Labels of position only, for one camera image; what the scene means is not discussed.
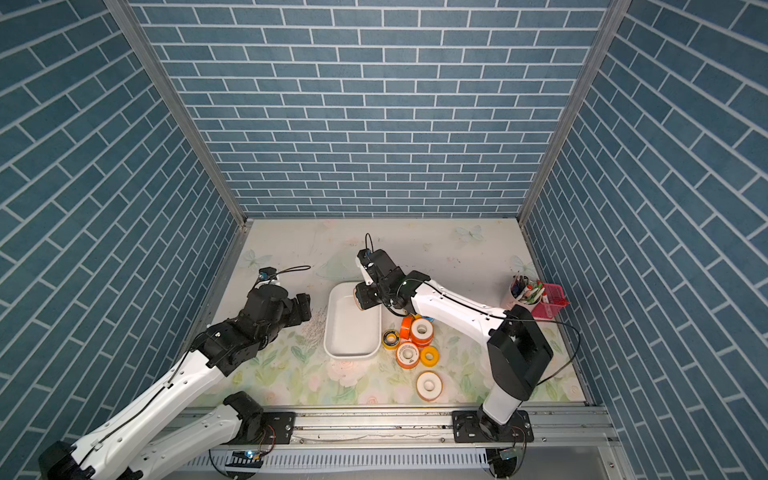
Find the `large orange white tape roll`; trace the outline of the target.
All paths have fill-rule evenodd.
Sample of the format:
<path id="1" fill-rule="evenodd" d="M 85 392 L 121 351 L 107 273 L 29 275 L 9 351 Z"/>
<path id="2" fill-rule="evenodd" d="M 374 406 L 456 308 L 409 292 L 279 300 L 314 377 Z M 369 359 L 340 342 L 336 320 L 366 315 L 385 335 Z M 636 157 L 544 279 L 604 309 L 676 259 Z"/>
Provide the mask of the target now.
<path id="1" fill-rule="evenodd" d="M 419 348 L 427 347 L 434 338 L 434 326 L 426 318 L 415 319 L 411 323 L 410 340 Z"/>

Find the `white storage box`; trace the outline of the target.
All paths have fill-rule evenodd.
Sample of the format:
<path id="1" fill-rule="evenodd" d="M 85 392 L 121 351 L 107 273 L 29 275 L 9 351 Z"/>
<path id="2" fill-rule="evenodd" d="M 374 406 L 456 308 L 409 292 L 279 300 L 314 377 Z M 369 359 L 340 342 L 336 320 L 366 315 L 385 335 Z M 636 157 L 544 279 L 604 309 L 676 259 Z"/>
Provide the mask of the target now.
<path id="1" fill-rule="evenodd" d="M 354 282 L 340 283 L 329 295 L 323 346 L 336 360 L 367 360 L 380 348 L 382 306 L 361 310 L 355 286 Z"/>

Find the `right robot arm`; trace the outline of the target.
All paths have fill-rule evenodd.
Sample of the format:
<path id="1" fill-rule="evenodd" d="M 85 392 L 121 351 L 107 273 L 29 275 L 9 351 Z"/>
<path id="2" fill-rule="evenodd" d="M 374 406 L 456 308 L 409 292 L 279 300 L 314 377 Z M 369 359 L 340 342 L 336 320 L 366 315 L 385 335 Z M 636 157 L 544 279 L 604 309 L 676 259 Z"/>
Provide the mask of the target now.
<path id="1" fill-rule="evenodd" d="M 483 348 L 493 386 L 475 424 L 484 439 L 511 441 L 519 419 L 516 412 L 530 399 L 553 359 L 532 314 L 520 306 L 504 310 L 473 301 L 416 270 L 406 274 L 382 249 L 360 250 L 356 263 L 364 278 L 354 289 L 361 309 L 381 305 L 411 322 L 442 322 Z"/>

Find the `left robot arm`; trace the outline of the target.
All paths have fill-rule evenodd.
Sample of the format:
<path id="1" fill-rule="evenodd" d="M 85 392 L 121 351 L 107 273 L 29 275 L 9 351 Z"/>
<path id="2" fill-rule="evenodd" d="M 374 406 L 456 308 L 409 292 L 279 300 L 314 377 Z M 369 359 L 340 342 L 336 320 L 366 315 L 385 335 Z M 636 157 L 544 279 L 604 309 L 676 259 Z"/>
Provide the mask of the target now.
<path id="1" fill-rule="evenodd" d="M 287 327 L 310 320 L 311 298 L 267 283 L 253 288 L 234 318 L 209 326 L 156 383 L 74 443 L 57 441 L 39 457 L 44 479 L 162 479 L 220 445 L 246 446 L 262 462 L 290 440 L 292 414 L 268 414 L 246 392 L 228 395 L 201 418 L 163 435 L 194 400 L 253 359 Z"/>

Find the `yellow black tape roll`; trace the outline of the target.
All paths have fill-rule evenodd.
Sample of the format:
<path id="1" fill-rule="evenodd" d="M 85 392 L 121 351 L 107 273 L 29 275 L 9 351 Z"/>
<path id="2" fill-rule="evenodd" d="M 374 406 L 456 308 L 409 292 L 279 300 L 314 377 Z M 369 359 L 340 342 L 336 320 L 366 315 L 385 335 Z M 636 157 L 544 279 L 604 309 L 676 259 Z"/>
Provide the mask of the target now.
<path id="1" fill-rule="evenodd" d="M 395 330 L 388 330 L 383 334 L 382 345 L 387 350 L 396 350 L 400 344 L 400 336 Z"/>

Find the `yellow orange tape roll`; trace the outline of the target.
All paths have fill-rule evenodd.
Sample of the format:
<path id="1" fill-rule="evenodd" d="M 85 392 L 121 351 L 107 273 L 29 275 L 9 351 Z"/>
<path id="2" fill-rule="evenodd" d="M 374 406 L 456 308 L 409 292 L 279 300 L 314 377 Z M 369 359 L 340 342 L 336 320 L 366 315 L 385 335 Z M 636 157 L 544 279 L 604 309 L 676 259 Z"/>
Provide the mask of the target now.
<path id="1" fill-rule="evenodd" d="M 433 346 L 427 346 L 420 351 L 420 362 L 427 368 L 435 367 L 440 360 L 439 351 Z"/>

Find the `large orange tape roll front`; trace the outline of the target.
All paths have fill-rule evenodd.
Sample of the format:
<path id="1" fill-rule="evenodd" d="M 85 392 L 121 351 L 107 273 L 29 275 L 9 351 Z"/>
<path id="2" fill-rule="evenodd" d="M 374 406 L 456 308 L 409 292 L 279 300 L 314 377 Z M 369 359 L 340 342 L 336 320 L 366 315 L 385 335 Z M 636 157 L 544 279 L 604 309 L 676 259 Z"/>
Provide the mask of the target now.
<path id="1" fill-rule="evenodd" d="M 424 371 L 416 379 L 416 393 L 426 402 L 436 401 L 443 392 L 443 381 L 433 371 Z"/>

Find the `pink pen cup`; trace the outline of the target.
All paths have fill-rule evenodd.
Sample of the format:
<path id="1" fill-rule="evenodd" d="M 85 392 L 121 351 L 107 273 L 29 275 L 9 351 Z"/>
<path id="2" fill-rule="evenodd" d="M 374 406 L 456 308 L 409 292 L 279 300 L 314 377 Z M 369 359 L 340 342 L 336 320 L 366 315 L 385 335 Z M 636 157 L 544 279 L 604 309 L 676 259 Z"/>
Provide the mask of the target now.
<path id="1" fill-rule="evenodd" d="M 515 306 L 526 308 L 533 313 L 545 293 L 545 287 L 539 280 L 531 280 L 525 275 L 517 275 L 510 287 L 510 294 Z"/>

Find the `green circuit board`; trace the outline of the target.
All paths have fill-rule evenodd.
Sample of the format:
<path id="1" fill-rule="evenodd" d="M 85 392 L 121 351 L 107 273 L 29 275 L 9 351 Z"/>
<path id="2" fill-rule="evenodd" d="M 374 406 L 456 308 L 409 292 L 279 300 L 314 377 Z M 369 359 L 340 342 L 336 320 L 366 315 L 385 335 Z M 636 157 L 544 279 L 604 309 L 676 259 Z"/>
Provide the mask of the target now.
<path id="1" fill-rule="evenodd" d="M 225 464 L 227 469 L 249 468 L 260 469 L 264 460 L 260 452 L 255 450 L 236 450 L 231 452 L 231 457 Z"/>

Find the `magenta plastic basket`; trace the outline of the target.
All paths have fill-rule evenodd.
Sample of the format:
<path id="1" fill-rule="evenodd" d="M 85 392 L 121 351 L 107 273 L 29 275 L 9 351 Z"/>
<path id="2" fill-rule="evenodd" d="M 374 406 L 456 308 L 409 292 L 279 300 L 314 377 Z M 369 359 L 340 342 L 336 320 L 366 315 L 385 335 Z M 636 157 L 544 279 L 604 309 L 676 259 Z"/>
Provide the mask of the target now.
<path id="1" fill-rule="evenodd" d="M 544 284 L 543 287 L 544 293 L 540 301 L 534 306 L 532 315 L 536 319 L 553 320 L 570 302 L 560 285 Z"/>

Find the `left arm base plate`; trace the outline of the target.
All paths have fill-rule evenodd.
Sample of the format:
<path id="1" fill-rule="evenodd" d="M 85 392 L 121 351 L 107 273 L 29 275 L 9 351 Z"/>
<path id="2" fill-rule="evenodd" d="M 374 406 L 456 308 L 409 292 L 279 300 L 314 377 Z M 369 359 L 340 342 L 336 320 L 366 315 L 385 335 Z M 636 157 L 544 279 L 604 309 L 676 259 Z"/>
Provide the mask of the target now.
<path id="1" fill-rule="evenodd" d="M 292 437 L 296 413 L 266 411 L 261 414 L 237 413 L 239 426 L 232 439 L 224 445 L 287 445 Z"/>

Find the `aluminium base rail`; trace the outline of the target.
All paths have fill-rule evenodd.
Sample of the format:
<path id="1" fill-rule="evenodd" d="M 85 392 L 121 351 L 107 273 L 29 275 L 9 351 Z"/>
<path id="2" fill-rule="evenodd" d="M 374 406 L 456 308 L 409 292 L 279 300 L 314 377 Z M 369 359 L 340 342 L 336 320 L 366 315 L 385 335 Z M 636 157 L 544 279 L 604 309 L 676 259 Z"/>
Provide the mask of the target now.
<path id="1" fill-rule="evenodd" d="M 456 445 L 456 405 L 274 407 L 274 414 L 296 414 L 290 442 L 281 450 L 364 448 L 450 448 Z M 579 403 L 528 403 L 534 447 L 619 447 L 607 410 Z"/>

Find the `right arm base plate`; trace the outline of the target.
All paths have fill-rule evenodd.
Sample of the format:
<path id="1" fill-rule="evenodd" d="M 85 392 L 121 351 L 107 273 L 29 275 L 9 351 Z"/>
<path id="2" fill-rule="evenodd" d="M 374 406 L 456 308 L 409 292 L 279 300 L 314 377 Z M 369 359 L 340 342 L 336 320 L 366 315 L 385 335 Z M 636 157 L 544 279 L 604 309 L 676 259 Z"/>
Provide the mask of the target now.
<path id="1" fill-rule="evenodd" d="M 454 410 L 452 431 L 456 443 L 530 443 L 534 441 L 528 412 L 518 409 L 505 424 L 495 423 L 481 408 Z"/>

